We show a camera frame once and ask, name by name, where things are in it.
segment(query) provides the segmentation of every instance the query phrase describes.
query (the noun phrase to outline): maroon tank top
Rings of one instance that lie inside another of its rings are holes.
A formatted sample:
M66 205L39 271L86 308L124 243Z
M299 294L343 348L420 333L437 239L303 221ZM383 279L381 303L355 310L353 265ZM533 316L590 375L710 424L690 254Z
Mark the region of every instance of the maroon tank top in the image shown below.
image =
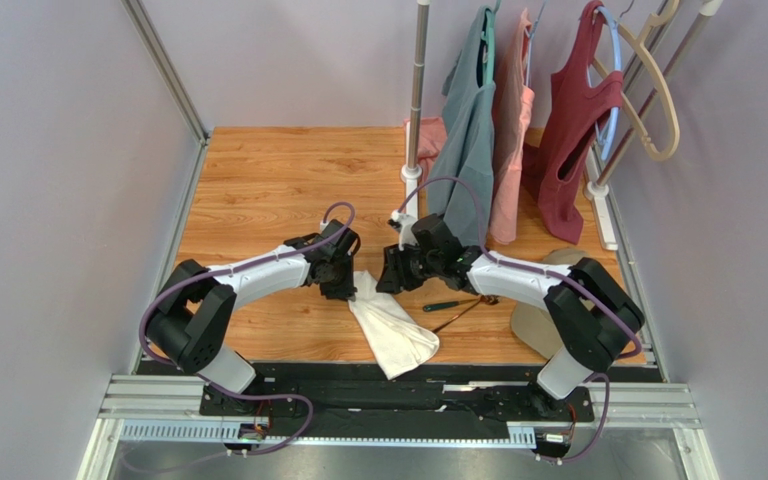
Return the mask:
M596 136L594 123L602 128L612 107L622 103L621 72L612 72L594 88L586 79L604 23L599 15L594 20L593 13L602 5L594 0L582 11L570 58L550 77L553 110L541 146L526 145L523 149L521 185L538 203L547 230L574 244L582 235L582 215L574 202L581 188L588 148Z

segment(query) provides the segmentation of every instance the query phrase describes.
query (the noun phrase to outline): white wall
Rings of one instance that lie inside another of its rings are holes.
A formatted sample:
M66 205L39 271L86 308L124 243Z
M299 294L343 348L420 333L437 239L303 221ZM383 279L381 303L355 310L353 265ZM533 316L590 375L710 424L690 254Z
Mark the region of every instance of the white wall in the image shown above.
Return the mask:
M491 0L436 0L429 16L425 116L439 115L443 80L478 8ZM535 43L534 125L550 111L549 75L564 65L585 0L549 0ZM629 0L605 0L616 15ZM408 117L415 0L144 0L198 113L215 126L401 125ZM623 18L638 31L661 0L637 0ZM520 12L504 0L498 53Z
M671 90L679 152L633 145L611 186L661 360L690 383L721 477L768 478L768 2L724 2Z
M0 478L76 475L195 154L119 1L0 0Z

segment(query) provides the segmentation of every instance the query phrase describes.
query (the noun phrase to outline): white cloth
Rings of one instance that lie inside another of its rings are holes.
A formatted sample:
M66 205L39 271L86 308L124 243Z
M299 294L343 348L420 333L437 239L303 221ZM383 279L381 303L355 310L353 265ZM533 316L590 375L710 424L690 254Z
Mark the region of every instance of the white cloth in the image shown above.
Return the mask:
M375 360L387 380L392 380L433 357L440 340L417 325L392 295L376 292L377 283L368 271L354 272L357 294L348 304Z

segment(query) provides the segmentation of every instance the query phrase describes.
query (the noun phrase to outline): floor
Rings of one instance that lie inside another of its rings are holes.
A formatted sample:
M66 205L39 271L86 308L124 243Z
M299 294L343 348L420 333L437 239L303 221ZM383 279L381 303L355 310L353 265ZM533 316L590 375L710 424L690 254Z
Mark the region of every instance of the floor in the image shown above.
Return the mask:
M540 131L530 132L532 140ZM269 252L284 240L318 231L325 209L351 202L357 210L352 229L363 247L356 270L376 278L382 248L397 242L387 219L399 206L404 184L401 128L218 128L211 140L178 252L178 261L225 264ZM577 208L585 218L578 248L599 260L621 281L617 259L600 246L590 203ZM345 219L338 213L336 218ZM491 249L540 261L571 246L543 227L528 194L521 196L517 241ZM396 297L420 325L433 329L458 309L424 313L428 303L466 299L440 281L428 281ZM514 302L480 305L439 334L441 346L431 362L543 363L509 327ZM326 301L318 288L278 292L237 311L226 344L250 360L374 361L372 351L345 303ZM627 360L644 363L643 355Z

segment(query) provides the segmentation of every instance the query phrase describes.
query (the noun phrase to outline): teal hanger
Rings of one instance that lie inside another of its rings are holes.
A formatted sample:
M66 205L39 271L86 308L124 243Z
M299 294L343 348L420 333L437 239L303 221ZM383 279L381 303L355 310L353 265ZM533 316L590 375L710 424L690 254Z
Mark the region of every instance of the teal hanger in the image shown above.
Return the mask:
M482 85L487 85L493 81L493 68L494 58L496 58L496 40L494 33L494 22L496 21L496 12L499 10L499 5L502 0L496 0L496 6L493 10L490 7L485 7L485 28L482 30L482 41L485 43L484 52L482 53L482 63L485 64L484 70L482 70Z

